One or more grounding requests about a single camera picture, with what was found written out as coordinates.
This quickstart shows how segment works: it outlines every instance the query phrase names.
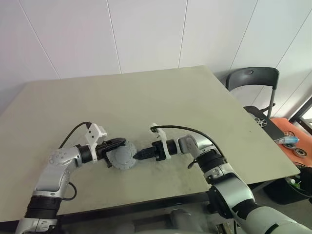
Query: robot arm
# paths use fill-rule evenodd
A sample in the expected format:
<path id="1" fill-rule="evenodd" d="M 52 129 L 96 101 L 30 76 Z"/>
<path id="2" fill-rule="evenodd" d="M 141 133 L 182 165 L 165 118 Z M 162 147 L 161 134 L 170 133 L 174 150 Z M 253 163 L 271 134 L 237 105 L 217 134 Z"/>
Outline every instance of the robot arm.
<path id="1" fill-rule="evenodd" d="M 92 123 L 85 135 L 88 144 L 52 152 L 35 186 L 25 217 L 19 221 L 16 234 L 48 233 L 55 228 L 56 215 L 64 200 L 71 173 L 83 163 L 106 159 L 106 152 L 126 141 L 124 138 L 115 138 L 99 144 L 106 135 L 101 126 Z"/>
<path id="2" fill-rule="evenodd" d="M 153 125 L 151 130 L 158 134 L 158 128 L 161 127 Z M 207 183 L 211 184 L 209 201 L 222 217 L 233 218 L 248 234 L 312 233 L 281 212 L 257 205 L 250 188 L 227 162 L 218 146 L 210 140 L 200 135 L 186 135 L 174 140 L 166 139 L 166 143 L 169 153 L 192 155 L 194 162 L 189 168 L 195 162 L 198 163 Z M 138 152 L 135 157 L 143 159 L 154 156 L 157 160 L 167 158 L 159 142 L 153 142 L 152 145 L 152 148 Z"/>

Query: round metal disc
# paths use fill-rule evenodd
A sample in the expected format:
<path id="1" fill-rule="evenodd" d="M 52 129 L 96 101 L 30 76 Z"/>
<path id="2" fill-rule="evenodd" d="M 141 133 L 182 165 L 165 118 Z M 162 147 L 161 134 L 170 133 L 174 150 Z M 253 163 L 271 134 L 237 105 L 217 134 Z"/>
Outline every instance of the round metal disc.
<path id="1" fill-rule="evenodd" d="M 127 141 L 125 145 L 108 152 L 107 157 L 114 167 L 127 170 L 136 164 L 137 161 L 133 158 L 136 153 L 137 149 L 135 145 Z"/>
<path id="2" fill-rule="evenodd" d="M 294 137 L 294 133 L 293 133 L 292 131 L 285 131 L 285 132 L 284 132 L 284 135 L 285 135 L 286 137 Z"/>
<path id="3" fill-rule="evenodd" d="M 265 119 L 263 119 L 263 118 L 254 118 L 254 119 L 257 122 L 257 124 L 260 125 L 260 127 L 263 128 L 263 127 L 267 126 L 267 121 Z"/>
<path id="4" fill-rule="evenodd" d="M 308 154 L 305 150 L 303 149 L 299 149 L 299 148 L 295 148 L 293 150 L 293 153 L 298 156 L 298 157 L 301 157 L 301 158 L 305 158 Z"/>

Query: chair seat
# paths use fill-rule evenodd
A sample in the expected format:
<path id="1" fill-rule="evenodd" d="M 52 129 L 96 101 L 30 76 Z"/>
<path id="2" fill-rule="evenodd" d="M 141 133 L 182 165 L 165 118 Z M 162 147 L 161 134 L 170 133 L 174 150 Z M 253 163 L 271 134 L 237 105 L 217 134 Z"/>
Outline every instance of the chair seat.
<path id="1" fill-rule="evenodd" d="M 255 106 L 244 106 L 244 109 L 254 115 L 257 118 L 263 118 L 266 120 L 267 125 L 263 127 L 263 130 L 272 138 L 272 140 L 279 140 L 284 137 L 283 131 L 281 131 L 268 117 L 266 117 L 258 108 Z"/>

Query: orange object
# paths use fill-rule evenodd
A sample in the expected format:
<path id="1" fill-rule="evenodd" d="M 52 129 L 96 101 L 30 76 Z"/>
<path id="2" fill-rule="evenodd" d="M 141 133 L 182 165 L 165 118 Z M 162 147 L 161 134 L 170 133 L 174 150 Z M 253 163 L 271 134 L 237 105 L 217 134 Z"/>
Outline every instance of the orange object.
<path id="1" fill-rule="evenodd" d="M 289 157 L 289 159 L 293 162 L 299 162 L 308 167 L 312 167 L 312 136 L 302 132 L 299 128 L 289 123 L 286 118 L 271 118 L 271 121 L 283 132 L 293 132 L 295 137 L 299 138 L 299 142 L 296 144 L 296 148 L 303 149 L 308 154 L 305 158 L 300 158 L 294 155 L 291 149 L 287 149 L 282 144 L 278 144 L 278 146 Z"/>

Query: blue object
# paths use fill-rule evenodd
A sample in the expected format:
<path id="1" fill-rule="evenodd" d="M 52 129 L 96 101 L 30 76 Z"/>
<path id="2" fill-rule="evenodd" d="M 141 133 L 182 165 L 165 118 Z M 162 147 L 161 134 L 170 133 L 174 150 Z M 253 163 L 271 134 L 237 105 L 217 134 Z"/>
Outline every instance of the blue object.
<path id="1" fill-rule="evenodd" d="M 296 136 L 285 136 L 284 138 L 275 141 L 277 144 L 296 144 L 299 142 L 299 138 Z"/>

